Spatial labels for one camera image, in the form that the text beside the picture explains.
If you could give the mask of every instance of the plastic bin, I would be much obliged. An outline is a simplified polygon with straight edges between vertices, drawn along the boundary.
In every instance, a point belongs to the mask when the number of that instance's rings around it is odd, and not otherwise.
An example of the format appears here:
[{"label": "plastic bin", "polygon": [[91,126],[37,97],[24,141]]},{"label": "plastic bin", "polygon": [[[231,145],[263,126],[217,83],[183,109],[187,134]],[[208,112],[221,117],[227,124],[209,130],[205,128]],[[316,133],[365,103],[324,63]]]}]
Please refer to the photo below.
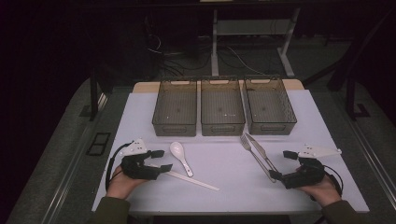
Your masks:
[{"label": "plastic bin", "polygon": [[195,136],[196,77],[163,77],[152,124],[157,136]]},{"label": "plastic bin", "polygon": [[242,134],[245,114],[237,77],[202,77],[201,122],[203,136]]},{"label": "plastic bin", "polygon": [[297,118],[279,76],[245,76],[243,89],[249,133],[290,134]]}]

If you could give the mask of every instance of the white table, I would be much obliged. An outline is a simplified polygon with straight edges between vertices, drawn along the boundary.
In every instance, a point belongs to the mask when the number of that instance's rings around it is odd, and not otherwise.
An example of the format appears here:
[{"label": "white table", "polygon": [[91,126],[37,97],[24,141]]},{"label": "white table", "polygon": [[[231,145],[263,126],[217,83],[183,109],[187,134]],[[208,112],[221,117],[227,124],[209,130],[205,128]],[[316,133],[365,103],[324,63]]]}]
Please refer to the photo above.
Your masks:
[{"label": "white table", "polygon": [[[157,92],[141,90],[158,90],[158,84],[154,87],[151,84],[142,84],[147,85],[146,88],[137,88],[128,98],[110,156],[119,146],[141,137],[149,150],[165,151],[162,158],[148,159],[146,164],[173,163],[174,172],[187,176],[182,164],[169,151],[170,144],[178,141],[186,150],[187,162],[194,172],[193,178],[217,187],[219,191],[162,174],[157,180],[149,181],[133,192],[128,199],[132,202],[131,214],[291,215],[319,211],[318,204],[299,190],[285,189],[279,181],[272,183],[251,154],[242,148],[238,136],[202,136],[199,113],[195,137],[156,136],[151,119]],[[304,144],[329,148],[336,148],[336,145],[310,92],[298,90],[300,88],[288,88],[286,83],[285,86],[298,120],[291,134],[254,137],[265,148],[278,171],[289,174],[300,164],[283,158],[283,150],[298,152]],[[120,160],[121,156],[118,156],[113,169],[120,164]],[[343,198],[358,212],[368,212],[369,209],[341,156],[331,156],[320,161],[343,177]],[[106,194],[105,176],[106,170],[92,207],[93,211]]]}]

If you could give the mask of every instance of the white stick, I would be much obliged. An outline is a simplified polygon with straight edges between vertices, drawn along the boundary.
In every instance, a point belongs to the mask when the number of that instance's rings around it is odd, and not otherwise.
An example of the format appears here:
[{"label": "white stick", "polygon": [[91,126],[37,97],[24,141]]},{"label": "white stick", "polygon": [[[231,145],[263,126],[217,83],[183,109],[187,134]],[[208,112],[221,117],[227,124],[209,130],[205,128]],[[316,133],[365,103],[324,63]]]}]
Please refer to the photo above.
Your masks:
[{"label": "white stick", "polygon": [[[152,167],[159,167],[158,165],[154,165],[154,164],[151,164],[150,166],[152,166]],[[191,182],[191,183],[193,183],[193,184],[196,184],[196,185],[199,185],[199,186],[208,188],[208,189],[219,190],[219,189],[216,188],[216,187],[210,186],[210,185],[208,185],[208,184],[205,184],[205,183],[200,182],[200,181],[198,181],[198,180],[192,179],[192,178],[190,178],[190,177],[186,177],[186,176],[184,176],[184,175],[178,174],[178,173],[173,172],[173,171],[169,171],[169,172],[166,172],[166,173],[164,173],[164,174],[166,174],[166,175],[171,175],[171,176],[180,178],[180,179],[182,179],[182,180],[189,181],[189,182]]]}]

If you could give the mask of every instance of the sleeve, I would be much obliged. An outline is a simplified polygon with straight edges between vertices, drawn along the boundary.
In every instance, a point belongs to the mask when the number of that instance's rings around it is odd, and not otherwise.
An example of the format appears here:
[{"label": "sleeve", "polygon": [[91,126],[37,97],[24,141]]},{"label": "sleeve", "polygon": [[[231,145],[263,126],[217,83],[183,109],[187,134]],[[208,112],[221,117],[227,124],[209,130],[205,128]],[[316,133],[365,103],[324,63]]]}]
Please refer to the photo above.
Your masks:
[{"label": "sleeve", "polygon": [[329,224],[366,224],[347,201],[329,204],[322,209]]},{"label": "sleeve", "polygon": [[103,197],[87,224],[126,224],[129,207],[125,200]]}]

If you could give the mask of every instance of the utensil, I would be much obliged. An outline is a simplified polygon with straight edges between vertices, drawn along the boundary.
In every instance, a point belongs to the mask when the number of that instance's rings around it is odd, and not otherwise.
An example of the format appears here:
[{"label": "utensil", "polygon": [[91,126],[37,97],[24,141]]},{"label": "utensil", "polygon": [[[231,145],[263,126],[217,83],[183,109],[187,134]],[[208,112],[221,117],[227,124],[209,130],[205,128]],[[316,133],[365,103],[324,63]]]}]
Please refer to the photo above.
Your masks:
[{"label": "utensil", "polygon": [[264,160],[267,162],[267,164],[273,169],[274,171],[277,171],[275,166],[271,163],[270,159],[268,159],[267,154],[265,153],[265,150],[260,144],[252,137],[250,134],[245,133],[246,137],[248,140],[250,140],[251,144],[259,151],[260,155],[264,158]]},{"label": "utensil", "polygon": [[244,147],[244,149],[249,151],[251,153],[251,155],[253,155],[254,159],[256,159],[256,161],[259,163],[260,167],[267,174],[268,178],[270,178],[270,180],[273,183],[275,183],[276,180],[271,177],[270,172],[267,169],[267,167],[265,167],[265,165],[262,163],[262,161],[259,159],[259,157],[257,157],[256,154],[254,154],[254,152],[251,150],[250,143],[248,142],[247,138],[243,134],[241,135],[241,141],[242,141],[242,146]]},{"label": "utensil", "polygon": [[184,147],[179,142],[173,142],[170,146],[170,149],[172,155],[174,155],[183,164],[184,169],[186,169],[187,175],[189,177],[192,177],[193,176],[192,170],[190,166],[187,164],[186,159],[184,157]]},{"label": "utensil", "polygon": [[[151,164],[150,166],[159,167],[158,165],[155,165],[155,164]],[[219,189],[216,188],[216,187],[213,187],[213,186],[211,186],[211,185],[208,185],[208,184],[206,184],[206,183],[203,183],[203,182],[201,182],[201,181],[198,181],[198,180],[195,180],[195,179],[192,179],[192,178],[188,178],[188,177],[186,177],[186,176],[184,176],[184,175],[181,175],[181,174],[176,173],[176,172],[173,172],[173,171],[169,171],[169,172],[166,172],[166,173],[164,173],[164,174],[165,174],[165,175],[171,175],[171,176],[174,176],[174,177],[176,177],[176,178],[189,181],[189,182],[191,182],[191,183],[193,183],[193,184],[196,184],[196,185],[199,185],[199,186],[208,188],[208,189],[219,190]]]}]

